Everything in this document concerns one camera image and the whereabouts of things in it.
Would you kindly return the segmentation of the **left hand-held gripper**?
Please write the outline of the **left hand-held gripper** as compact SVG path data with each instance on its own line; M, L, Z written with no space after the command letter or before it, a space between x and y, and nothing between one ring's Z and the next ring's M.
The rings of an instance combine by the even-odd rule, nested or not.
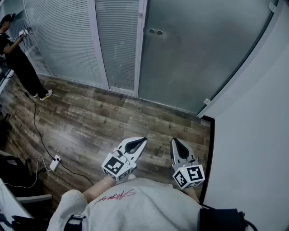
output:
M136 168L137 159L147 144L146 137L126 138L108 153L102 164L103 172L115 181L121 181Z

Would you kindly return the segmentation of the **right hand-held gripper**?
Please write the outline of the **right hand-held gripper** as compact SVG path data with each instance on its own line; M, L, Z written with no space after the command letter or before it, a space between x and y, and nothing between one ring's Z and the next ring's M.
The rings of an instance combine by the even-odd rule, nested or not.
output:
M196 187L205 180L203 166L195 159L194 152L188 143L179 138L172 138L170 155L171 176L180 189Z

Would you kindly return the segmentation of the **frosted glass door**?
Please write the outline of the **frosted glass door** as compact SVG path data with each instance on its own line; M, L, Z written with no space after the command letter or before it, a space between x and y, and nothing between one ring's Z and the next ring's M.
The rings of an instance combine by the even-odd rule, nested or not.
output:
M245 61L279 0L148 0L139 98L197 114Z

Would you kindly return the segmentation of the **person's left forearm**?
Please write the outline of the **person's left forearm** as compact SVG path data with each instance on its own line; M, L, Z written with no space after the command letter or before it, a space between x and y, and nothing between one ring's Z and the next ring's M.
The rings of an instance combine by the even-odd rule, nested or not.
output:
M99 182L97 182L92 187L84 191L83 195L87 200L87 202L90 203L97 197L99 197L101 194L106 192L108 189L115 186L116 183L117 181L110 176L103 177Z

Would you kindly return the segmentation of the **person's right forearm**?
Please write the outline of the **person's right forearm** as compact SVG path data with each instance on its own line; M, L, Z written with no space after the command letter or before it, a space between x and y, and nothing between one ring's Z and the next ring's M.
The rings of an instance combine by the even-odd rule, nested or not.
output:
M184 189L183 192L188 195L189 197L191 197L192 199L194 199L197 203L200 203L196 193L195 193L195 190L194 188L187 188L187 189Z

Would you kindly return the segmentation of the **black baseboard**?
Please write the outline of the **black baseboard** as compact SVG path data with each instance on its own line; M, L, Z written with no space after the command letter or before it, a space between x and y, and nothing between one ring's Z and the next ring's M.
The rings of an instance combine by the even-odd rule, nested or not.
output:
M208 116L202 116L201 119L206 120L210 122L210 143L209 143L209 152L208 152L208 159L207 159L207 166L205 171L205 181L202 186L202 191L200 194L200 202L203 203L206 196L206 191L208 187L208 182L210 178L210 172L211 172L211 166L212 166L212 159L213 159L213 151L214 151L214 135L215 135L215 119L208 117Z

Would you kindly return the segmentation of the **person's grey shirt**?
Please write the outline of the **person's grey shirt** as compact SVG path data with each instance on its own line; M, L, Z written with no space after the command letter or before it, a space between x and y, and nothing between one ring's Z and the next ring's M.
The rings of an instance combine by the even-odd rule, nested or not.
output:
M199 231L200 205L183 191L146 178L117 182L92 202L64 193L47 231Z

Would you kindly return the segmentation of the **black pouch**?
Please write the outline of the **black pouch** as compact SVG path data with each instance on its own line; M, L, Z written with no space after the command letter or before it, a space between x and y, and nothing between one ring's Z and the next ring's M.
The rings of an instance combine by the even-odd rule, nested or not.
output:
M243 212L235 209L200 210L199 231L246 231Z

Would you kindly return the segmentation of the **white power strip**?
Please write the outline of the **white power strip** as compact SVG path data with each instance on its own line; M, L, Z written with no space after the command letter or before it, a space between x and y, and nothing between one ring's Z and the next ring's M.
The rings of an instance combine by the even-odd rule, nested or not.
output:
M50 168L52 171L54 171L54 170L57 168L57 166L58 166L58 164L60 163L60 161L61 161L60 156L55 155L55 157L52 159L52 162L51 162L49 168Z

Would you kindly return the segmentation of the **glass pane with white blinds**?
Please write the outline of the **glass pane with white blinds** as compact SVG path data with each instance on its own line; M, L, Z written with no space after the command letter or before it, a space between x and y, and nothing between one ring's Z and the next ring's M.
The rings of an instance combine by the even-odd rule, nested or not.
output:
M29 27L30 24L28 22L26 12L23 9L16 14L7 33L13 41L14 39L18 38L20 31ZM24 38L24 41L19 46L28 57L37 74L53 76L53 73L47 64L32 31L28 33L28 35Z
M136 49L143 0L95 0L103 63L110 88L135 88Z
M40 50L56 77L107 88L95 0L24 0Z

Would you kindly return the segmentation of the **black office chair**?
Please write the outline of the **black office chair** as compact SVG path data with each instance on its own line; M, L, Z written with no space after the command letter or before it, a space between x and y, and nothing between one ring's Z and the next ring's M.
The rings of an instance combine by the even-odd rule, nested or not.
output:
M18 157L0 154L0 178L16 197L40 197L44 195L39 177L51 171L43 162L43 157L36 161L36 170L31 172L31 159L25 162Z

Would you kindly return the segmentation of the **white desk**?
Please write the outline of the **white desk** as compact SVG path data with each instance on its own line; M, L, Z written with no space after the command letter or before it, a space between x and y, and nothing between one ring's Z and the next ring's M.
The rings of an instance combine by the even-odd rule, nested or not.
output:
M22 206L12 192L6 187L0 178L0 213L11 223L12 216L33 218L31 214Z

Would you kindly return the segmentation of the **white partition frame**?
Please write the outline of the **white partition frame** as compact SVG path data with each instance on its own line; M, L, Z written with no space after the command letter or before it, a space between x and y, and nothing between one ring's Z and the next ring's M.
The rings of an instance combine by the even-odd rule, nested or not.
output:
M138 96L147 0L23 0L48 75Z

